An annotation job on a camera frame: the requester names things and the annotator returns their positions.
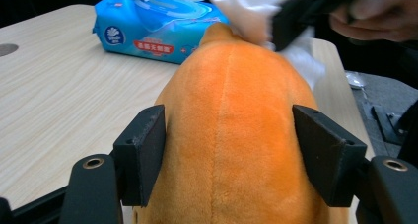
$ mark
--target wet wipes package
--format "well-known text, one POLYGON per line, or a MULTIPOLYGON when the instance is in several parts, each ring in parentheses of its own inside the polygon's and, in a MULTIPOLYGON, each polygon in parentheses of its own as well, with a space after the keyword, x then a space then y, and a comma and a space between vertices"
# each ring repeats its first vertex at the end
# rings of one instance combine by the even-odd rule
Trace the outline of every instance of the wet wipes package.
POLYGON ((97 34, 107 51, 181 64, 214 22, 228 23, 216 6, 191 0, 102 0, 97 34))

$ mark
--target wooden table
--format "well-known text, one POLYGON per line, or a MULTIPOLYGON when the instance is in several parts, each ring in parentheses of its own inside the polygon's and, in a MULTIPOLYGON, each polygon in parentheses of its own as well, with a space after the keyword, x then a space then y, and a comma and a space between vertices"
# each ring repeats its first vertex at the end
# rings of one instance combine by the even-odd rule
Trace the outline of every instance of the wooden table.
MULTIPOLYGON (((74 5, 0 29, 0 44, 19 47, 0 57, 0 196, 13 209, 66 186, 81 158, 108 154, 178 69, 105 52, 95 16, 74 5)), ((313 49, 327 66, 319 108, 370 144, 335 47, 316 39, 313 49)))

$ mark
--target orange fabric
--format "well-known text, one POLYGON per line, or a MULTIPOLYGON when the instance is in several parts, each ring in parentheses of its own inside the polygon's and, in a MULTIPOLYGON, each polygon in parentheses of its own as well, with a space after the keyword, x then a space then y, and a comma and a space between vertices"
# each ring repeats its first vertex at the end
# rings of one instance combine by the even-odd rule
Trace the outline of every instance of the orange fabric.
POLYGON ((279 54, 215 24, 156 104, 166 107, 166 150, 149 205, 135 208, 138 223, 347 219, 308 181, 292 105, 316 103, 279 54))

